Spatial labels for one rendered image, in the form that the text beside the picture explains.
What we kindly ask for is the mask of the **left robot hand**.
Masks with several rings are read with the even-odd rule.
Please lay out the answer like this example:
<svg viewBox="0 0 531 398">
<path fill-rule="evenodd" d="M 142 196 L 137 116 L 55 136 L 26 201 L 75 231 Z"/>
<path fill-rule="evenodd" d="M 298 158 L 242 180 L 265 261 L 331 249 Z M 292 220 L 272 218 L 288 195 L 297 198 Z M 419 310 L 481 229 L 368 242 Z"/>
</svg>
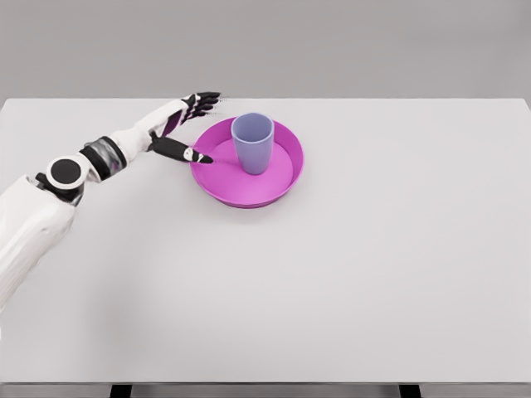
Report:
<svg viewBox="0 0 531 398">
<path fill-rule="evenodd" d="M 148 151 L 185 163 L 213 163 L 210 156 L 168 136 L 188 120 L 208 115 L 220 97 L 219 92 L 193 93 L 173 100 L 142 118 L 137 126 L 151 138 Z"/>
</svg>

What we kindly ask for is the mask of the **lavender plastic cup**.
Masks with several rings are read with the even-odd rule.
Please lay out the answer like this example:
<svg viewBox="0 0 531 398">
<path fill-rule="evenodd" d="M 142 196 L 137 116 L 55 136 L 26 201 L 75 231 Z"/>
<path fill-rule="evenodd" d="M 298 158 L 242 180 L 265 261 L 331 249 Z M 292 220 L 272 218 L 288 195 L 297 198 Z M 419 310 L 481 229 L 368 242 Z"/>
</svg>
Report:
<svg viewBox="0 0 531 398">
<path fill-rule="evenodd" d="M 236 155 L 245 172 L 260 175 L 266 171 L 274 136 L 274 122 L 264 114 L 247 113 L 231 122 L 231 137 Z"/>
</svg>

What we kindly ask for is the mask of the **magenta round plate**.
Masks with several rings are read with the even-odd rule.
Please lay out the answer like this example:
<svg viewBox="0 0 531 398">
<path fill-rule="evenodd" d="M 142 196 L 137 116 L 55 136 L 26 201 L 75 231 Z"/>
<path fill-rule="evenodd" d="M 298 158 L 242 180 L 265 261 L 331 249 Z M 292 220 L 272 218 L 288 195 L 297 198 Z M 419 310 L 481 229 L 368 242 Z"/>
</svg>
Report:
<svg viewBox="0 0 531 398">
<path fill-rule="evenodd" d="M 225 119 L 208 128 L 194 148 L 213 158 L 213 163 L 194 163 L 198 185 L 218 201 L 239 208 L 267 206 L 284 196 L 298 181 L 304 167 L 304 151 L 298 138 L 274 122 L 275 136 L 268 168 L 260 175 L 245 172 L 236 155 L 231 122 Z"/>
</svg>

